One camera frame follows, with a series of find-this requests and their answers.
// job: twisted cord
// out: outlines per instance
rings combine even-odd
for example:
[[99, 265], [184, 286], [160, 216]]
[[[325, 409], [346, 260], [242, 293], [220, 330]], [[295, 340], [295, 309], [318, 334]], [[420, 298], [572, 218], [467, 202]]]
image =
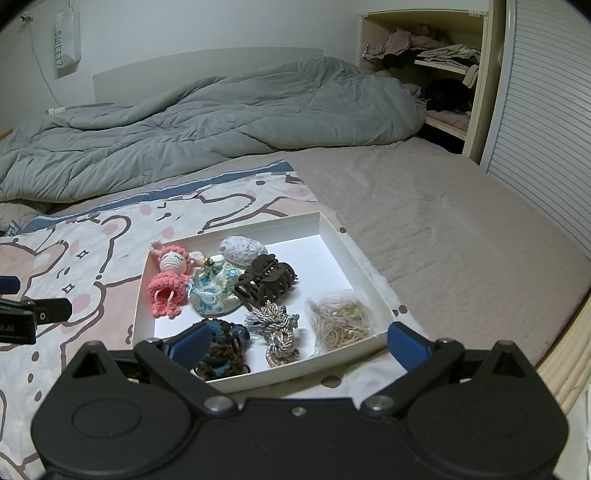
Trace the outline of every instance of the twisted cord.
[[267, 300], [260, 310], [253, 309], [246, 316], [246, 325], [254, 335], [262, 336], [269, 344], [267, 362], [272, 367], [293, 362], [300, 352], [295, 346], [294, 329], [298, 327], [299, 315], [288, 315], [285, 306]]

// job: bed frame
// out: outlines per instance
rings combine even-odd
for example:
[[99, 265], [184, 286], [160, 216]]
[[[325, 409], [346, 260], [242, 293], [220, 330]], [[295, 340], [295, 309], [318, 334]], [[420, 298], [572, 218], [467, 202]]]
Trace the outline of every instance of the bed frame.
[[[319, 49], [290, 47], [222, 48], [181, 53], [97, 74], [94, 77], [95, 96], [97, 103], [133, 105], [195, 78], [229, 76], [322, 55], [323, 51]], [[540, 362], [538, 373], [564, 412], [568, 413], [591, 374], [590, 297]]]

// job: white louvered door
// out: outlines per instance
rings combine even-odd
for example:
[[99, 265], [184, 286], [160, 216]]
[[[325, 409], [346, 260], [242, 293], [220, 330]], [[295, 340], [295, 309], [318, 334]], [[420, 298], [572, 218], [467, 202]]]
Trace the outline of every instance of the white louvered door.
[[591, 258], [591, 22], [566, 0], [509, 0], [480, 166]]

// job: metal screw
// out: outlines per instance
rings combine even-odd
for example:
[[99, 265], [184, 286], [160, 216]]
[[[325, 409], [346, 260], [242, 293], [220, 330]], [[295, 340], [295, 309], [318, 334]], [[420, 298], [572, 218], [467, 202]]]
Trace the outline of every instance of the metal screw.
[[373, 411], [389, 410], [394, 406], [394, 399], [387, 395], [374, 395], [365, 401], [365, 405]]
[[308, 411], [304, 407], [293, 407], [291, 409], [291, 414], [296, 417], [303, 417], [306, 413], [308, 413]]
[[203, 405], [209, 411], [215, 413], [221, 413], [226, 410], [230, 410], [234, 406], [234, 402], [224, 395], [217, 395], [215, 397], [209, 397], [203, 402]]

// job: white yarn ball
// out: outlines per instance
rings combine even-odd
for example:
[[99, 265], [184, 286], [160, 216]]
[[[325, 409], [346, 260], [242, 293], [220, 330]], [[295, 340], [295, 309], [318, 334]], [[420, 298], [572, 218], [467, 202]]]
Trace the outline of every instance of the white yarn ball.
[[262, 243], [245, 236], [229, 236], [222, 240], [220, 252], [231, 263], [241, 267], [249, 267], [259, 255], [267, 254]]

